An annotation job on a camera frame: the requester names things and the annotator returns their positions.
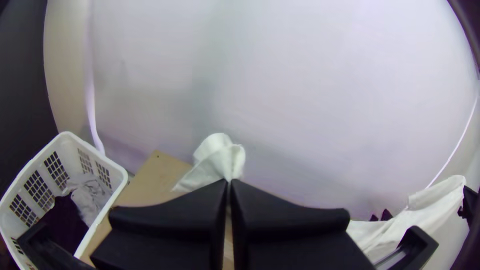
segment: white laundry basket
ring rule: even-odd
[[[8,250],[21,269],[36,270],[17,238],[50,208],[56,196],[67,194],[69,176],[91,173],[113,192],[83,237],[74,256],[80,258],[97,225],[128,182],[127,171],[71,132],[62,132],[47,144],[18,173],[0,201],[0,232]]]

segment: white towel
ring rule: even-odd
[[[208,136],[193,153],[193,168],[173,187],[176,192],[192,192],[220,179],[241,179],[245,149],[233,144],[224,133]]]
[[[408,228],[431,235],[462,205],[466,179],[453,175],[408,197],[407,207],[388,221],[350,221],[346,232],[372,262],[393,252]]]
[[[112,191],[97,176],[86,173],[70,177],[66,187],[81,219],[90,227],[112,196]]]

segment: white backdrop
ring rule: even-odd
[[[133,172],[225,132],[248,183],[357,218],[395,212],[445,164],[477,96],[443,0],[93,3],[98,130]]]

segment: crumpled white fabric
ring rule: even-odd
[[[393,252],[408,228],[431,235],[456,213],[464,198],[466,179],[453,175],[408,197],[407,207],[388,221],[350,221],[346,232],[371,262]]]
[[[192,192],[220,179],[230,182],[241,179],[245,165],[245,149],[232,143],[224,133],[208,136],[193,153],[193,168],[173,187],[172,191]]]
[[[80,212],[81,219],[90,227],[112,196],[112,191],[97,176],[86,173],[71,176],[66,181],[70,198]]]

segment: basket hole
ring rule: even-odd
[[[50,157],[43,161],[48,173],[51,178],[55,181],[55,184],[63,191],[67,187],[67,179],[69,175],[65,171],[62,161],[57,154],[57,151],[54,151]]]
[[[110,182],[110,171],[104,166],[95,161],[96,168],[98,170],[98,177],[105,183],[105,185],[112,190],[112,183]]]
[[[38,171],[35,171],[23,185],[32,199],[47,212],[54,204],[54,194],[49,189]]]
[[[94,174],[94,169],[92,167],[92,163],[90,162],[90,157],[86,153],[84,153],[82,150],[77,148],[78,150],[78,156],[80,157],[80,164],[81,164],[81,169],[83,170],[84,174],[90,173]]]
[[[37,270],[33,265],[31,265],[30,263],[26,262],[25,263],[26,266],[30,269],[30,270]]]
[[[16,251],[22,255],[25,255],[24,251],[22,250],[22,248],[20,247],[19,243],[17,243],[17,240],[13,237],[10,237],[11,239],[11,242],[13,243],[13,245],[15,246],[16,248]]]
[[[17,194],[10,204],[10,210],[28,227],[39,221],[39,217],[25,203],[25,201]]]

